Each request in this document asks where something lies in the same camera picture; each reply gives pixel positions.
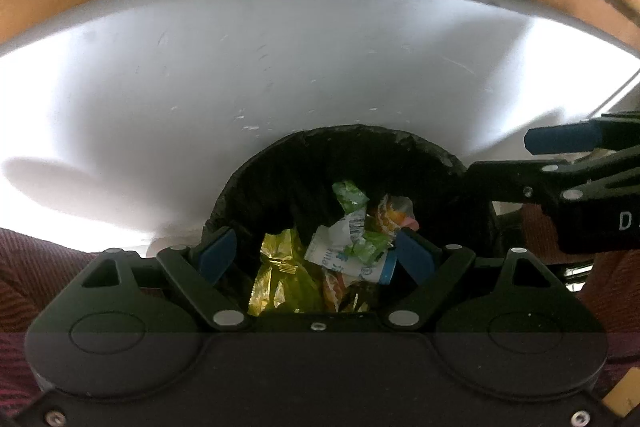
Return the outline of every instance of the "white wall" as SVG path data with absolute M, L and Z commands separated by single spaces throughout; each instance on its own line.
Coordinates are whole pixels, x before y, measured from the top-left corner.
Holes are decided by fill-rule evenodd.
M 323 125 L 526 157 L 528 126 L 640 69 L 557 20 L 521 0 L 91 2 L 0 46 L 0 227 L 82 250 L 189 236 L 247 158 Z

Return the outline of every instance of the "black trash bag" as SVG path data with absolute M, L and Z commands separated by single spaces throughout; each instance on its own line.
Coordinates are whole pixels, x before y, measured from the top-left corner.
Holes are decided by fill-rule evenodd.
M 495 213 L 490 201 L 466 193 L 464 172 L 455 156 L 405 131 L 345 125 L 297 132 L 267 147 L 231 176 L 192 259 L 210 244 L 217 229 L 232 227 L 238 236 L 236 273 L 234 282 L 222 284 L 235 286 L 234 300 L 246 308 L 248 280 L 260 267 L 264 234 L 296 227 L 308 246 L 319 225 L 329 227 L 343 217 L 332 191 L 332 184 L 343 180 L 353 181 L 371 203 L 385 194 L 410 198 L 418 233 L 432 243 L 458 243 L 492 257 L 499 254 L 494 252 Z M 238 277 L 236 269 L 248 277 Z M 410 280 L 397 266 L 394 298 L 411 291 Z M 245 293 L 246 299 L 238 298 Z

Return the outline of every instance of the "yellow object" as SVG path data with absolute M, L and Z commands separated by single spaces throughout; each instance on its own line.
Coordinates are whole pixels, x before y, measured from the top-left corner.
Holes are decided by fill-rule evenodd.
M 265 310 L 293 313 L 322 312 L 320 288 L 305 268 L 298 232 L 288 229 L 265 234 L 260 248 L 262 265 L 249 299 L 249 314 Z
M 640 367 L 632 367 L 602 400 L 618 416 L 625 417 L 640 404 Z

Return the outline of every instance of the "silver screw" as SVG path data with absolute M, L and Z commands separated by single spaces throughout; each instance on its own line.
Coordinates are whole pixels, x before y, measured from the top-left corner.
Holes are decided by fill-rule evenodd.
M 389 313 L 388 319 L 395 326 L 408 327 L 417 324 L 420 321 L 420 315 L 409 310 L 396 310 Z
M 584 427 L 588 425 L 590 421 L 591 415 L 586 411 L 578 411 L 571 416 L 571 425 L 573 427 Z
M 579 200 L 582 196 L 583 196 L 582 191 L 578 190 L 577 188 L 569 188 L 569 190 L 565 190 L 562 193 L 562 197 L 568 201 Z
M 65 427 L 66 416 L 60 411 L 49 411 L 44 415 L 44 421 L 51 427 Z
M 213 321 L 219 326 L 238 326 L 244 321 L 244 314 L 236 310 L 220 310 L 213 315 Z

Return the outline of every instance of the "yellow wrapper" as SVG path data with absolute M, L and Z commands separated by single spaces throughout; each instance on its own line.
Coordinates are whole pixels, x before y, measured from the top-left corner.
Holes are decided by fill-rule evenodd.
M 305 268 L 304 248 L 295 229 L 265 234 L 260 248 L 262 265 L 249 299 L 249 314 L 265 310 L 294 313 L 324 311 L 322 294 Z

